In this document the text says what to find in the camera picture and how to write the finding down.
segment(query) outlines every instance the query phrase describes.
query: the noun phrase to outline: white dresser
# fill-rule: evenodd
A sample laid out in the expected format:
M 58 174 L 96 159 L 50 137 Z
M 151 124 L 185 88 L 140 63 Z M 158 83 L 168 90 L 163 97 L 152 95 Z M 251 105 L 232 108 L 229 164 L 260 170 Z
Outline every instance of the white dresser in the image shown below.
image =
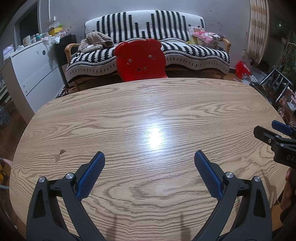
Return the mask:
M 11 98 L 26 121 L 65 86 L 53 45 L 39 41 L 15 52 L 2 67 Z

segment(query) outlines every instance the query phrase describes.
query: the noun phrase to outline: sofa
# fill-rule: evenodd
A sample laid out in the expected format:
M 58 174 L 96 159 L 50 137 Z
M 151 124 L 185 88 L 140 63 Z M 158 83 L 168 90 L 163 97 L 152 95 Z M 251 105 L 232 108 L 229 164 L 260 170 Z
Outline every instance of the sofa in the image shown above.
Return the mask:
M 85 33 L 98 31 L 110 36 L 114 47 L 96 50 L 90 53 L 77 53 L 71 56 L 71 48 L 79 44 L 70 44 L 65 48 L 68 67 L 65 76 L 68 83 L 81 77 L 98 77 L 112 74 L 116 69 L 115 47 L 121 42 L 138 39 L 156 39 L 161 42 L 166 57 L 166 66 L 179 66 L 192 70 L 214 70 L 221 78 L 229 72 L 229 48 L 227 39 L 222 41 L 226 50 L 214 50 L 208 47 L 190 44 L 188 27 L 201 27 L 206 30 L 202 17 L 172 11 L 140 10 L 120 12 L 89 20 L 85 23 Z

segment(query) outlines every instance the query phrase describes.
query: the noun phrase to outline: red chair backrest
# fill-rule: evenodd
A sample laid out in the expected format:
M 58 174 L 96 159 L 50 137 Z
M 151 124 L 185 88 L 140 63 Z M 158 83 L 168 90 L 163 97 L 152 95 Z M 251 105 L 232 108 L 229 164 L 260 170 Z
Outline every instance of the red chair backrest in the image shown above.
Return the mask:
M 167 78 L 161 43 L 154 39 L 123 42 L 115 50 L 117 71 L 126 81 Z

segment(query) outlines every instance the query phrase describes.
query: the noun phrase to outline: white wall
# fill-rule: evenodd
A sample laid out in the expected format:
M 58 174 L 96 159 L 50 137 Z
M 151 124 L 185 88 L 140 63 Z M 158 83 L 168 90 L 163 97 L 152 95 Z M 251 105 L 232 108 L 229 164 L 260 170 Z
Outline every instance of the white wall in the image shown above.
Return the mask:
M 250 24 L 250 0 L 50 0 L 50 16 L 84 39 L 86 21 L 103 15 L 133 10 L 167 10 L 202 16 L 208 31 L 223 34 L 231 42 L 230 65 L 242 60 Z

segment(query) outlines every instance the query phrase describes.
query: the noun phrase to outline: wood grain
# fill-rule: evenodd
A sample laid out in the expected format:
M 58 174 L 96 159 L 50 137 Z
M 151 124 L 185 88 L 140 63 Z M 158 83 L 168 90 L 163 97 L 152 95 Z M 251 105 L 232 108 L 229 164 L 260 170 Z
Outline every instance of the wood grain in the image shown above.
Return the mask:
M 105 168 L 82 203 L 106 239 L 190 241 L 217 203 L 194 166 L 195 151 L 239 178 L 260 176 L 271 205 L 280 195 L 287 168 L 253 136 L 272 120 L 281 121 L 256 90 L 227 80 L 143 80 L 74 93 L 43 106 L 26 128 L 11 202 L 26 222 L 40 176 L 62 178 L 102 151 Z M 236 203 L 226 231 L 237 210 Z

